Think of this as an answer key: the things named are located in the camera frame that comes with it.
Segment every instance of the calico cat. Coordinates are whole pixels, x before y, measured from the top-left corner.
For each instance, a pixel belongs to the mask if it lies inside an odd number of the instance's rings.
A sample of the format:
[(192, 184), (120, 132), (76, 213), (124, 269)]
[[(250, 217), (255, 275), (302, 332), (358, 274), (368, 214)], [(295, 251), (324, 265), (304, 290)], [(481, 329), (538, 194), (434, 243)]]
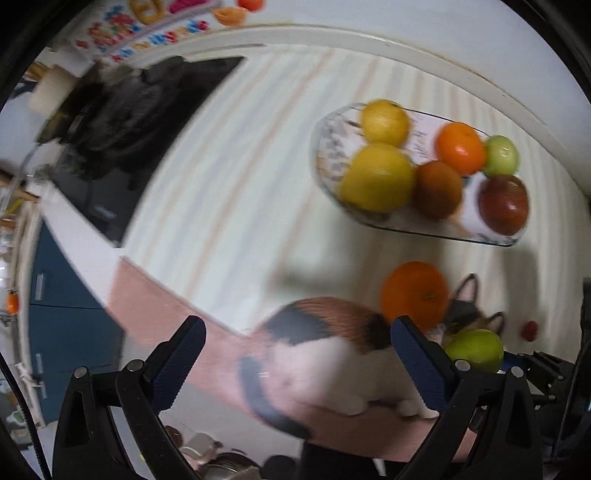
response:
[[(427, 336), (448, 343), (465, 328), (499, 330), (504, 316), (486, 319), (476, 307), (478, 279), (468, 276), (451, 299), (445, 323)], [(263, 348), (240, 359), (245, 398), (267, 423), (308, 438), (307, 429), (267, 400), (261, 377), (280, 382), (290, 398), (351, 416), (369, 403), (394, 406), (403, 417), (437, 417), (426, 407), (390, 341), (379, 313), (333, 297), (299, 300), (283, 307), (254, 334)]]
[(505, 326), (505, 313), (496, 312), (486, 317), (476, 305), (479, 284), (475, 273), (468, 275), (450, 300), (443, 320), (443, 336), (438, 343), (447, 347), (462, 330), (484, 328), (501, 335)]

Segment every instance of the cabinet handle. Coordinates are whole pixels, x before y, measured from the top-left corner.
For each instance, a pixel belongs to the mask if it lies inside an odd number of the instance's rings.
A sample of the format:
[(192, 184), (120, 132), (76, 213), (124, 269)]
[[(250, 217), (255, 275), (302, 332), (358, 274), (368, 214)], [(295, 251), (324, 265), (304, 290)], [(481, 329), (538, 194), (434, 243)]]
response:
[(37, 374), (43, 375), (43, 361), (40, 353), (35, 354), (35, 360), (37, 361)]
[(43, 284), (45, 283), (45, 274), (43, 272), (37, 274), (37, 283), (35, 284), (35, 300), (43, 299)]

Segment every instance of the screw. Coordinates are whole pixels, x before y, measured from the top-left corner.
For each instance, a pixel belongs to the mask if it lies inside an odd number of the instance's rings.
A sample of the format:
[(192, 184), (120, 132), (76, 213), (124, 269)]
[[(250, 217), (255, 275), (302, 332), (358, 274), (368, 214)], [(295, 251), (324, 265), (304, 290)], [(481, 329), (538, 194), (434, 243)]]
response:
[(141, 360), (132, 360), (126, 366), (127, 370), (130, 372), (137, 372), (144, 366), (144, 363)]
[(467, 372), (470, 370), (470, 364), (465, 360), (456, 360), (454, 365), (460, 372)]
[(515, 378), (523, 377), (523, 370), (519, 367), (511, 367), (511, 373)]
[(76, 368), (76, 370), (74, 370), (74, 376), (76, 378), (82, 378), (86, 375), (87, 372), (88, 369), (86, 367), (78, 367)]

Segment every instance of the orange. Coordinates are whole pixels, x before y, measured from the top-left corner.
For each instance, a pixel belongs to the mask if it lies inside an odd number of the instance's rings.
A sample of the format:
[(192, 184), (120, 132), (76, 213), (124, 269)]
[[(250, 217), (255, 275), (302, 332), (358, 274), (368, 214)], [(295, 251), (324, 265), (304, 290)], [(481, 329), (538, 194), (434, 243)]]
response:
[(449, 288), (433, 265), (407, 262), (396, 268), (382, 286), (382, 314), (389, 323), (408, 315), (422, 331), (428, 332), (443, 321)]
[(459, 174), (442, 161), (430, 161), (417, 167), (417, 185), (413, 205), (431, 220), (443, 220), (462, 202), (463, 183)]
[(461, 122), (449, 123), (439, 131), (435, 153), (462, 177), (475, 174), (486, 162), (484, 143), (470, 125)]
[(225, 27), (240, 27), (246, 20), (248, 10), (242, 7), (222, 7), (212, 10), (212, 15)]
[(238, 6), (251, 12), (258, 12), (265, 6), (265, 0), (238, 0)]

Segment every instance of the striped tablecloth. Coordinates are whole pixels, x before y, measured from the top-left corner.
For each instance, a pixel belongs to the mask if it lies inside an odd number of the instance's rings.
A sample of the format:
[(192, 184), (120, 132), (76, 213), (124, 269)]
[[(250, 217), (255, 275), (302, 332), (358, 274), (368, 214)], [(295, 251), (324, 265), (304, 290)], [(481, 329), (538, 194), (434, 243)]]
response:
[[(516, 246), (378, 231), (325, 197), (311, 175), (315, 124), (381, 97), (514, 141), (531, 198)], [(384, 278), (408, 260), (436, 264), (452, 287), (476, 272), (483, 310), (508, 314), (509, 350), (574, 359), (590, 239), (586, 199), (564, 168), (478, 98), (382, 57), (277, 46), (249, 56), (187, 125), (144, 195), (125, 249), (165, 288), (241, 334), (308, 296), (378, 307)], [(524, 344), (519, 326), (530, 319), (541, 333)]]

